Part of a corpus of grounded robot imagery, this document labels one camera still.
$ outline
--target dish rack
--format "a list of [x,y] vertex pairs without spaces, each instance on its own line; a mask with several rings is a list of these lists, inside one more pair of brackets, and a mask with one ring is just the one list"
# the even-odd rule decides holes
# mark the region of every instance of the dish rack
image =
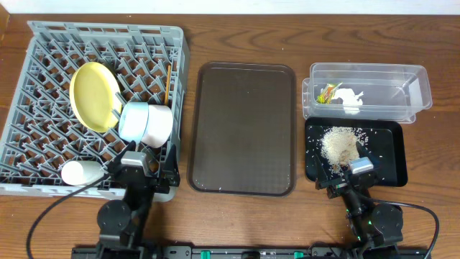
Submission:
[[[28,22],[34,37],[14,93],[0,146],[0,195],[62,196],[78,187],[66,185],[60,171],[69,160],[97,160],[104,168],[126,146],[116,128],[97,133],[75,117],[70,80],[84,63],[109,68],[120,86],[117,98],[163,105],[174,122],[160,148],[142,143],[150,168],[161,173],[170,155],[179,161],[180,123],[187,88],[190,52],[181,28],[156,25]],[[170,90],[165,96],[168,66]],[[120,113],[113,111],[119,119]],[[170,153],[172,146],[176,154]],[[172,188],[169,197],[173,196]],[[79,196],[119,199],[124,189],[110,178]],[[155,196],[157,200],[168,200]]]

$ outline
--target green connector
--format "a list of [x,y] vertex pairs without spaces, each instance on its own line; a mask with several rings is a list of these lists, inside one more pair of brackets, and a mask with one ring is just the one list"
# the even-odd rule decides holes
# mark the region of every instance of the green connector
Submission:
[[211,251],[201,251],[201,259],[211,259]]
[[302,258],[302,257],[303,257],[303,253],[302,253],[302,252],[294,252],[294,259]]

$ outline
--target brown plastic tray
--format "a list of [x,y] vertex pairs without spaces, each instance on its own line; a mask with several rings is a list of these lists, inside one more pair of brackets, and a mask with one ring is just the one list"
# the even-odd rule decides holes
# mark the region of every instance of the brown plastic tray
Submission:
[[197,191],[286,196],[295,187],[295,74],[207,63],[199,72],[188,182]]

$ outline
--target wooden table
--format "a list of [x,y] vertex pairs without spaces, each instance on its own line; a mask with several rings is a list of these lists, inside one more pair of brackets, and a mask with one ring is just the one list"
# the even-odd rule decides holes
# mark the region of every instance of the wooden table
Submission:
[[[301,83],[314,62],[402,63],[426,67],[433,107],[404,125],[409,182],[373,187],[371,195],[427,206],[441,220],[435,258],[457,258],[460,242],[460,18],[436,16],[209,16],[18,15],[11,16],[0,48],[0,124],[16,88],[27,44],[27,20],[177,25],[190,46],[183,111],[180,174],[185,179],[198,69],[210,61],[275,63],[297,77],[297,186],[284,199],[198,193],[183,181],[176,197],[155,204],[145,236],[195,245],[305,247],[314,241],[354,240],[341,199],[328,200],[305,178]],[[31,223],[55,199],[0,196],[0,258],[25,258]],[[69,258],[76,245],[98,241],[96,214],[106,201],[74,198],[52,210],[32,241],[37,258]],[[428,247],[431,216],[404,210],[405,246]]]

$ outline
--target white cup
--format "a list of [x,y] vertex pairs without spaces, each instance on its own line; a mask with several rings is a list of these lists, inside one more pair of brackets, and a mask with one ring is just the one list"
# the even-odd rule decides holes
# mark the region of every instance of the white cup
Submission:
[[87,186],[100,179],[105,173],[107,172],[96,161],[70,161],[63,166],[60,175],[66,184]]
[[161,147],[173,130],[173,113],[164,105],[149,105],[149,118],[142,142],[150,147]]
[[128,142],[135,141],[136,144],[144,136],[149,117],[149,104],[144,102],[129,102],[121,113],[118,133],[120,137]]

